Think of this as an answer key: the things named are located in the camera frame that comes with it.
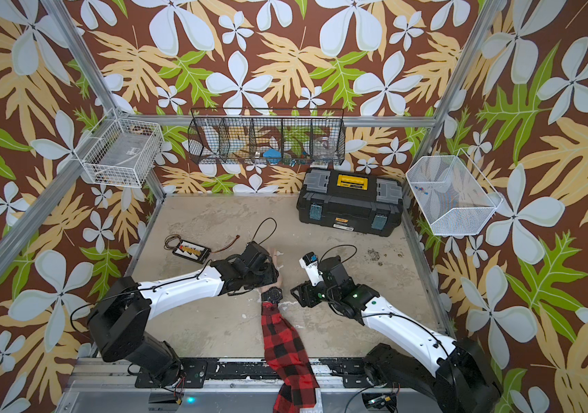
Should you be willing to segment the black wrist watch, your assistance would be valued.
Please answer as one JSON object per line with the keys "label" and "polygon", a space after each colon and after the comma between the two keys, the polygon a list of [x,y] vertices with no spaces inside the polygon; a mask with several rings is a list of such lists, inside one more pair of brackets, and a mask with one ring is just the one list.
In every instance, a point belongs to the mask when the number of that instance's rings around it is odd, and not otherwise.
{"label": "black wrist watch", "polygon": [[283,297],[283,291],[280,287],[270,287],[268,290],[261,293],[261,301],[273,306],[277,306]]}

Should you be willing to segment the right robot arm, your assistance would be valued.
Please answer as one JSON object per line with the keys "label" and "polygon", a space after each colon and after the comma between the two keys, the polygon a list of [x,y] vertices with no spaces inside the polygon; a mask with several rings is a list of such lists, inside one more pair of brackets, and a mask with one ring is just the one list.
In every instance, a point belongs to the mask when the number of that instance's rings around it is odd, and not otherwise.
{"label": "right robot arm", "polygon": [[339,256],[321,259],[309,252],[299,263],[308,279],[290,292],[300,306],[326,303],[393,342],[376,345],[363,359],[373,387],[413,389],[443,412],[494,411],[503,385],[476,342],[456,340],[407,316],[375,289],[355,283]]}

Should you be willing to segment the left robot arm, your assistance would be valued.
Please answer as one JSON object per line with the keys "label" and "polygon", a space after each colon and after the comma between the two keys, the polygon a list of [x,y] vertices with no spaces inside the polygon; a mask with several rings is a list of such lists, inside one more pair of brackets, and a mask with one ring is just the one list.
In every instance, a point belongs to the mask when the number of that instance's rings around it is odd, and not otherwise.
{"label": "left robot arm", "polygon": [[128,361],[157,386],[170,386],[183,379],[185,368],[170,344],[146,331],[149,320],[200,299],[250,292],[278,277],[271,254],[253,241],[242,253],[189,274],[155,282],[118,280],[90,311],[87,328],[103,361]]}

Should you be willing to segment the red plaid sleeve forearm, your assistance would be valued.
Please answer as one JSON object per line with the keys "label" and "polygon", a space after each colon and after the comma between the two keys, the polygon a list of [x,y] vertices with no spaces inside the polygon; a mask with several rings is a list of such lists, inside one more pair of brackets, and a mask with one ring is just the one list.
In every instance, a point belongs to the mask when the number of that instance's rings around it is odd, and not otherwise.
{"label": "red plaid sleeve forearm", "polygon": [[261,327],[266,363],[283,381],[273,411],[300,412],[314,408],[319,385],[297,330],[269,302],[262,304]]}

